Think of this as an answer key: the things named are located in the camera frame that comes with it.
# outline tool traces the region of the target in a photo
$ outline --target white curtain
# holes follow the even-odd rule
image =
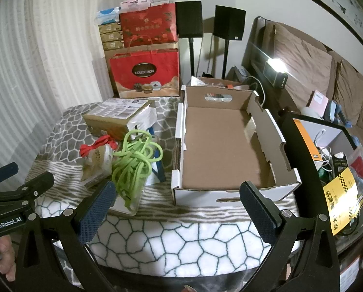
[[[121,0],[0,0],[0,166],[16,189],[68,107],[112,96],[96,11]]]

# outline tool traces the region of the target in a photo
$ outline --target speaker stand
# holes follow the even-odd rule
[[[194,38],[188,37],[188,42],[190,43],[191,76],[195,76]]]
[[[227,53],[229,52],[229,40],[225,40],[225,53],[223,55],[222,80],[225,80]]]

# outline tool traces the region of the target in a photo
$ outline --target red paper bag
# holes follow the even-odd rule
[[[177,49],[117,54],[110,65],[121,98],[179,95]]]
[[[120,14],[125,47],[177,42],[174,3]]]

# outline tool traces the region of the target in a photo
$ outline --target green rope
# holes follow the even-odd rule
[[[129,142],[132,134],[140,135]],[[152,172],[151,163],[160,161],[163,157],[161,146],[152,140],[151,133],[147,131],[131,130],[123,139],[122,150],[114,153],[117,158],[112,163],[112,181],[127,208]],[[153,158],[156,148],[159,157]]]

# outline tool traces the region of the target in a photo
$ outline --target white stone pattern tablecloth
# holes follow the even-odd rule
[[[133,218],[109,214],[89,246],[99,264],[130,273],[167,277],[228,274],[258,267],[270,246],[264,243],[243,207],[175,207],[170,170],[179,98],[155,98],[158,121],[153,126],[164,149],[167,181],[148,186]],[[28,179],[44,171],[55,185],[38,198],[42,217],[75,208],[91,194],[81,179],[81,144],[96,140],[82,115],[97,103],[68,109],[35,160]],[[276,203],[298,215],[293,194]]]

